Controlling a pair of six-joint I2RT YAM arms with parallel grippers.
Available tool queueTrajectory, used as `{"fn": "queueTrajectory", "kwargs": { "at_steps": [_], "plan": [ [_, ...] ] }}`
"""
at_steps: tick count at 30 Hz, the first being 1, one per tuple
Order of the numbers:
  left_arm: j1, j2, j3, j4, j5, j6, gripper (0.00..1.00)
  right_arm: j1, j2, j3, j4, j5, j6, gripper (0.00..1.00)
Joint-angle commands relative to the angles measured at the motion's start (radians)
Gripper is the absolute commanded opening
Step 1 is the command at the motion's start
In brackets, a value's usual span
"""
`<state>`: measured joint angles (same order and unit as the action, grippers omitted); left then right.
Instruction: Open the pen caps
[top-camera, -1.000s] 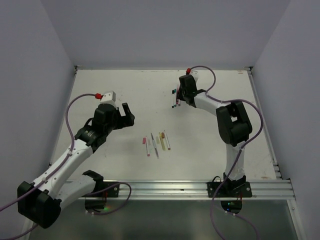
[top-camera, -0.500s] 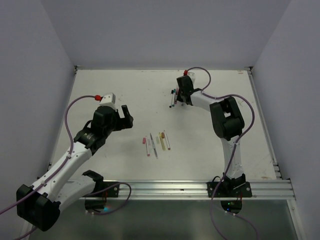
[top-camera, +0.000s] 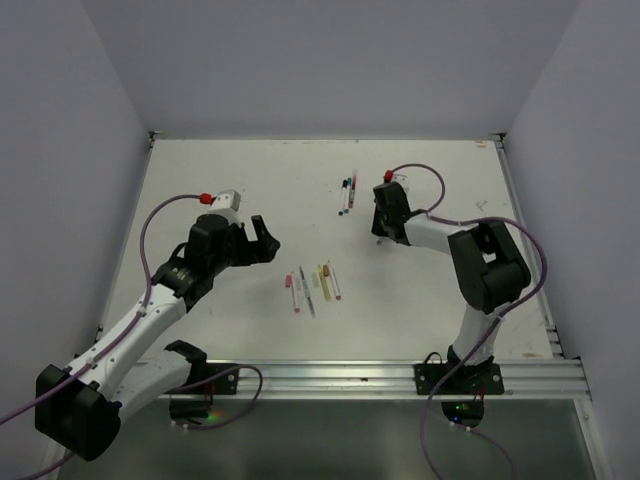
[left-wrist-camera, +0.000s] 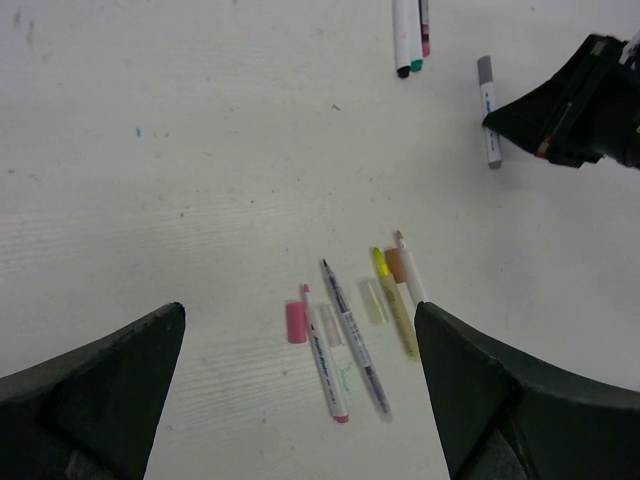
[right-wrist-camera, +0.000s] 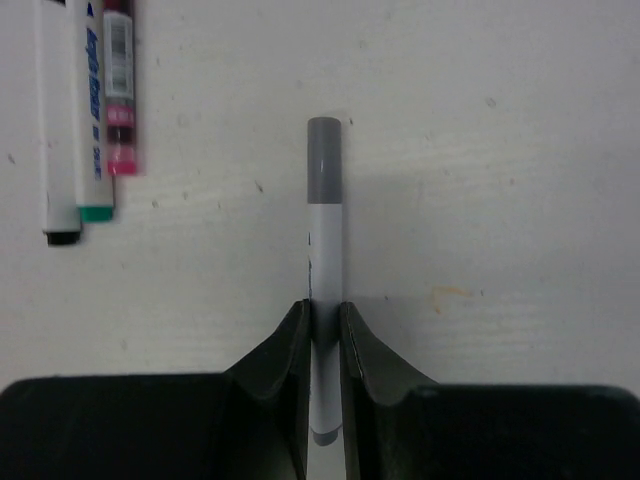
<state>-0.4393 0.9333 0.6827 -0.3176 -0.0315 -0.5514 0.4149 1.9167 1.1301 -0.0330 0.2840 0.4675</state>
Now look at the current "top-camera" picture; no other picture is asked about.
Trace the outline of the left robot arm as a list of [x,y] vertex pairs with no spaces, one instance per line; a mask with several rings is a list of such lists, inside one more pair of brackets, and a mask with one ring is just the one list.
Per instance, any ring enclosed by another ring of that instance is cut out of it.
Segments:
[[148,348],[181,320],[230,267],[274,260],[279,241],[263,218],[251,219],[255,239],[242,224],[204,214],[151,277],[138,303],[85,353],[66,367],[48,365],[36,379],[35,427],[85,461],[101,456],[124,422],[156,397],[193,393],[208,379],[206,354],[184,341],[169,344],[141,370]]

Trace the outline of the yellow pen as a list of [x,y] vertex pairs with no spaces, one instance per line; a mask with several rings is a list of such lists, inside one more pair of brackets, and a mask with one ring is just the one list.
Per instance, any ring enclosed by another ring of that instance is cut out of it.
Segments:
[[325,277],[323,275],[323,265],[318,266],[318,276],[319,276],[321,288],[323,290],[324,298],[327,302],[329,302],[332,299],[332,294],[329,287],[329,276]]

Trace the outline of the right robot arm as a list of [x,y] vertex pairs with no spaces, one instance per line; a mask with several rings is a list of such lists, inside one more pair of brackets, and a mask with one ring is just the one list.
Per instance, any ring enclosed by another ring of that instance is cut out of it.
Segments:
[[531,283],[531,271],[509,232],[519,224],[496,216],[455,221],[413,210],[404,187],[396,181],[374,187],[373,194],[375,236],[451,257],[466,302],[464,316],[447,360],[425,363],[423,375],[441,393],[470,392],[492,378],[501,316],[517,304]]

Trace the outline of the pink capped white pen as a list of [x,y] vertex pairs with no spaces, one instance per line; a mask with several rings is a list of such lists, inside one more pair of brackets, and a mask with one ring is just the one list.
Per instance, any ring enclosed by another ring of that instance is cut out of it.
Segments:
[[291,292],[292,292],[292,302],[295,313],[299,313],[301,311],[300,308],[300,297],[299,297],[299,282],[297,275],[294,271],[291,272]]

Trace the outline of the brown capped white pen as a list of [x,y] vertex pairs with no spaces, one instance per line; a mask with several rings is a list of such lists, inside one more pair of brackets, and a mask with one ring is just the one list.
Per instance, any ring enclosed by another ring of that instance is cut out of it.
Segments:
[[330,261],[327,261],[327,268],[329,271],[329,277],[330,277],[330,281],[331,281],[331,285],[332,285],[332,289],[333,289],[333,293],[335,296],[336,300],[341,300],[342,299],[342,294],[341,294],[341,290],[339,287],[339,283],[336,277],[336,273],[335,270],[331,264]]

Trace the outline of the dark purple pen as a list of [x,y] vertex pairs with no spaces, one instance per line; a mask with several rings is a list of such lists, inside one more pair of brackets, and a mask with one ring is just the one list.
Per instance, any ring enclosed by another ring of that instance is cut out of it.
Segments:
[[311,315],[312,318],[316,318],[316,312],[315,312],[315,307],[314,307],[312,296],[311,296],[311,291],[309,289],[307,278],[306,278],[306,275],[304,273],[304,270],[303,270],[302,266],[299,266],[299,274],[300,274],[303,293],[304,293],[304,296],[305,296],[305,299],[306,299],[306,302],[307,302],[307,306],[308,306],[310,315]]

